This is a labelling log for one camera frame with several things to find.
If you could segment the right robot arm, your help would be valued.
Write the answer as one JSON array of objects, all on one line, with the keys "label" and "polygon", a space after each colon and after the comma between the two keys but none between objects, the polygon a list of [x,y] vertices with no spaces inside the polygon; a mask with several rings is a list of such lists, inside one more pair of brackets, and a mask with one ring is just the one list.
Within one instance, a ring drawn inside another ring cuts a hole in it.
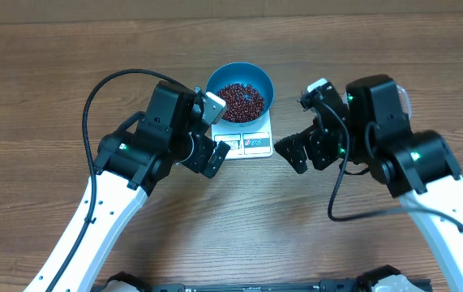
[{"label": "right robot arm", "polygon": [[364,218],[408,214],[426,239],[451,290],[463,291],[463,176],[445,139],[436,131],[414,132],[406,92],[388,75],[357,79],[337,93],[320,79],[300,97],[315,118],[306,130],[276,142],[275,151],[303,174],[349,163],[384,184],[397,208]]}]

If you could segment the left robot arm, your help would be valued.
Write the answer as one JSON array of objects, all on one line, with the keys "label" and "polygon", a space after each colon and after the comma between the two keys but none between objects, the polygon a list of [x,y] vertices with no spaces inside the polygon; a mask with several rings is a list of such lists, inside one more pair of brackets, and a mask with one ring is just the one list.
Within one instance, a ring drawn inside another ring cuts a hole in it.
[{"label": "left robot arm", "polygon": [[227,104],[161,81],[146,111],[99,143],[82,200],[29,291],[89,291],[119,235],[175,164],[213,178],[229,145],[208,138]]}]

